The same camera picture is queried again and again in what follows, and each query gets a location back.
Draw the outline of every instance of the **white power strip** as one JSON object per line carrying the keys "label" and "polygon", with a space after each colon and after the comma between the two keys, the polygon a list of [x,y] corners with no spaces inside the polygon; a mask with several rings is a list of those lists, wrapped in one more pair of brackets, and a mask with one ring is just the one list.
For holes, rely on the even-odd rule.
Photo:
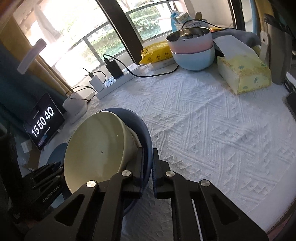
{"label": "white power strip", "polygon": [[[136,75],[139,75],[141,73],[140,67],[137,66],[135,63],[128,66],[128,69]],[[135,77],[130,72],[128,72],[127,69],[123,69],[122,72],[123,76],[121,76],[119,79],[116,80],[113,77],[110,77],[106,80],[106,82],[104,83],[104,88],[96,94],[96,97],[98,97],[98,99],[102,99],[107,94]]]}

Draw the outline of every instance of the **white plastic basket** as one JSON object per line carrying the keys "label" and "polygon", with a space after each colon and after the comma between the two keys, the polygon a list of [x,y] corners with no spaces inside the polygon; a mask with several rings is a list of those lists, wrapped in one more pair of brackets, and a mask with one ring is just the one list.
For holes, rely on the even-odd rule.
{"label": "white plastic basket", "polygon": [[[181,30],[183,24],[182,23],[175,23],[175,26],[176,26],[177,30]],[[184,25],[183,29],[184,28],[193,28],[193,27],[206,27],[206,28],[208,28],[209,25],[207,23],[202,22],[202,21],[195,20],[195,21],[190,21],[190,22],[186,23]]]}

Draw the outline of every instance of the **bag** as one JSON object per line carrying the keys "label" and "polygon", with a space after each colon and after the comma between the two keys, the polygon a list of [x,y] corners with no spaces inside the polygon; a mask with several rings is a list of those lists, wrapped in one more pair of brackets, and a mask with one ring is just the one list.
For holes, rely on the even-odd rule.
{"label": "bag", "polygon": [[140,64],[149,64],[169,59],[173,55],[168,43],[163,41],[147,46],[141,51],[141,56],[142,60],[140,61]]}

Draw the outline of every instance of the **clock display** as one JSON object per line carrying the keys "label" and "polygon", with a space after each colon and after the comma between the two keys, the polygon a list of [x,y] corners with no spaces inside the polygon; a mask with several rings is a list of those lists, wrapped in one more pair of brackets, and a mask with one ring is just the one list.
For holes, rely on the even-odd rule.
{"label": "clock display", "polygon": [[49,94],[45,93],[29,114],[24,128],[37,148],[42,150],[63,122],[61,112]]}

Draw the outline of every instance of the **white tablecloth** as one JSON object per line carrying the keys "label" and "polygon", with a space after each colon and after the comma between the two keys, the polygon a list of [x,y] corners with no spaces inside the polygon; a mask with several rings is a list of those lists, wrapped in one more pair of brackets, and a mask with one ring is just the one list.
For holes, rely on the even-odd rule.
{"label": "white tablecloth", "polygon": [[[81,120],[65,124],[39,165],[91,114],[127,108],[144,120],[153,147],[173,171],[192,181],[210,180],[268,231],[296,197],[295,188],[286,190],[281,183],[282,178],[296,183],[296,122],[283,103],[287,94],[272,84],[236,96],[216,64],[201,72],[179,68],[165,76],[134,78],[102,100],[94,98]],[[124,218],[122,240],[172,239],[170,201],[154,199],[150,182]]]}

